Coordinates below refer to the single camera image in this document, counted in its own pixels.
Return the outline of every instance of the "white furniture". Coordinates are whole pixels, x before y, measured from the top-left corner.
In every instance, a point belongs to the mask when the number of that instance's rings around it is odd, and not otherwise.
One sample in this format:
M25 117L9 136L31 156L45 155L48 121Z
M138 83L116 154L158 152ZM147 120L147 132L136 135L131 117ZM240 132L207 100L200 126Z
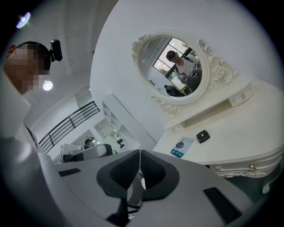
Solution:
M103 98L103 114L114 135L123 139L121 151L139 149L141 145L142 149L153 150L157 144L113 94Z
M185 41L202 66L199 87L184 98L165 96L147 82L140 52L149 40L170 36ZM141 83L166 116L165 132L154 151L171 155L181 137L194 142L182 159L209 165L221 177L263 177L281 162L284 150L284 93L265 82L232 70L202 40L174 31L154 31L132 43ZM200 144L196 135L207 130L210 139ZM269 190L269 183L263 193Z

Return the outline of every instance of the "white vanity table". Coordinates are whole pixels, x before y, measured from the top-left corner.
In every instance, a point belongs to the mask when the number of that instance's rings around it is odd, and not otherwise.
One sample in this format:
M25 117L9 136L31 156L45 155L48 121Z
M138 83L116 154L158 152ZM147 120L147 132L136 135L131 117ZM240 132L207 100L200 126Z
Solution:
M200 60L202 78L198 88L188 96L163 95L144 75L141 49L144 48L142 53L146 52L149 42L160 37L182 40ZM192 40L174 31L151 32L139 37L132 46L141 83L167 118L165 132L154 151L173 156L170 152L182 137L194 138L182 159L209 165L225 178L264 177L281 163L284 151L284 93L281 90L239 75L228 63L214 56L202 40ZM200 144L196 135L203 130L210 138ZM264 186L263 193L269 191L270 182Z

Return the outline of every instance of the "black cap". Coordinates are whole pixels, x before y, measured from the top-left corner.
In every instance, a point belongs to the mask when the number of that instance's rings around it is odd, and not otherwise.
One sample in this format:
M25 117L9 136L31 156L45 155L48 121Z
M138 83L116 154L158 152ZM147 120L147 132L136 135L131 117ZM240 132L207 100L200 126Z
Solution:
M166 58L167 58L169 61L171 61L172 58L173 58L175 55L176 55L176 52L174 52L174 51L169 51L169 52L167 53L167 55L166 55Z

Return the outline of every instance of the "vanity drawer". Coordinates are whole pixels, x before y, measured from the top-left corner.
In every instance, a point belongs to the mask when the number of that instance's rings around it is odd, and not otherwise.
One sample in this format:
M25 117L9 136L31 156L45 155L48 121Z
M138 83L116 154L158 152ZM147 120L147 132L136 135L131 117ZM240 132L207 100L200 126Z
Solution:
M280 163L283 155L283 150L271 155L270 157L255 159L251 161L209 165L211 170L222 177L233 176L249 176L249 177L263 177L270 174L276 166Z

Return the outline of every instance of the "black metal railing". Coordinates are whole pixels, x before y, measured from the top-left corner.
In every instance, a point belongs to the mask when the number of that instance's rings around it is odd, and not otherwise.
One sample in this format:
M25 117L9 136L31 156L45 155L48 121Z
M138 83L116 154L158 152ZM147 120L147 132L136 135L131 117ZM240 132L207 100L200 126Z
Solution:
M74 113L70 114L57 126L55 126L40 142L39 145L43 152L47 154L51 148L62 140L68 133L70 133L77 126L82 124L85 120L100 112L94 101L81 107Z

